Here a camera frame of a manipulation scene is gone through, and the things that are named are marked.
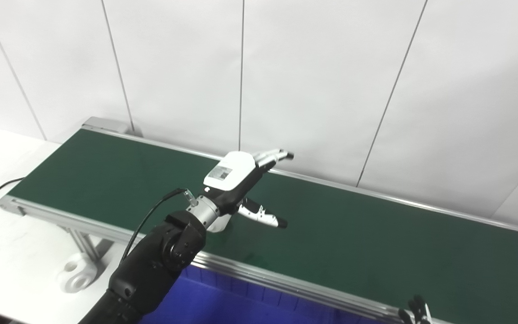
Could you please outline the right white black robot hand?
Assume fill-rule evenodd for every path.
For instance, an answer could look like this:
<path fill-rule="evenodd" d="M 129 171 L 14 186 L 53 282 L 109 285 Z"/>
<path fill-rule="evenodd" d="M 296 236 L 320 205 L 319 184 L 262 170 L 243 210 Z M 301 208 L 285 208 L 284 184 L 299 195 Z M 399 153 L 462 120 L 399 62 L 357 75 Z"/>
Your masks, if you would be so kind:
<path fill-rule="evenodd" d="M 421 295 L 414 295 L 413 298 L 408 301 L 407 305 L 413 317 L 403 308 L 397 310 L 397 315 L 403 324 L 433 324 L 430 308 Z"/>

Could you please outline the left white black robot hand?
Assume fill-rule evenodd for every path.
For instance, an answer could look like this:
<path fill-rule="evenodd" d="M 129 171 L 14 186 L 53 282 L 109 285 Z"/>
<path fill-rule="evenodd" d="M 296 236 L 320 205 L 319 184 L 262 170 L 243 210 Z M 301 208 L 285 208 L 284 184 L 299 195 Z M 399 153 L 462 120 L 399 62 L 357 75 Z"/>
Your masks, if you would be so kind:
<path fill-rule="evenodd" d="M 233 215 L 241 215 L 276 228 L 286 229 L 288 222 L 247 197 L 247 193 L 281 160 L 293 160 L 294 154 L 273 149 L 256 154 L 236 150 L 228 152 L 203 180 L 203 191 L 189 212 L 212 233 L 225 230 Z"/>

